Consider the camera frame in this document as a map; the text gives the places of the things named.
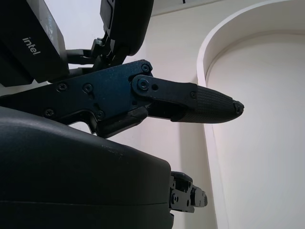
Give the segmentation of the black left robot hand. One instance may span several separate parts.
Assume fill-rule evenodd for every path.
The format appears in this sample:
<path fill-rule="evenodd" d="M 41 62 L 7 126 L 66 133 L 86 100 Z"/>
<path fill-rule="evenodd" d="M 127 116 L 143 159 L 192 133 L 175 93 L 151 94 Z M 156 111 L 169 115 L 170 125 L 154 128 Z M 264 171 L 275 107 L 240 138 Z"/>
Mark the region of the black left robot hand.
<path fill-rule="evenodd" d="M 68 63 L 90 64 L 91 68 L 69 70 L 69 78 L 123 64 L 141 48 L 153 10 L 153 0 L 103 0 L 100 16 L 104 37 L 89 50 L 67 50 Z"/>

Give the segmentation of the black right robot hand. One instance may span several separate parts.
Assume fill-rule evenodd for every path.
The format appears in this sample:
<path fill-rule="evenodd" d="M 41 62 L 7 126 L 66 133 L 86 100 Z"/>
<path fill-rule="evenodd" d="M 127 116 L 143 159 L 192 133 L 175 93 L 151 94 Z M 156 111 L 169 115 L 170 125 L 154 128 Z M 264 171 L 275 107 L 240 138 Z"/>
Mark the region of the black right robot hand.
<path fill-rule="evenodd" d="M 1 228 L 170 229 L 172 211 L 207 205 L 188 175 L 110 137 L 147 117 L 224 123 L 244 105 L 151 70 L 140 60 L 1 97 Z"/>

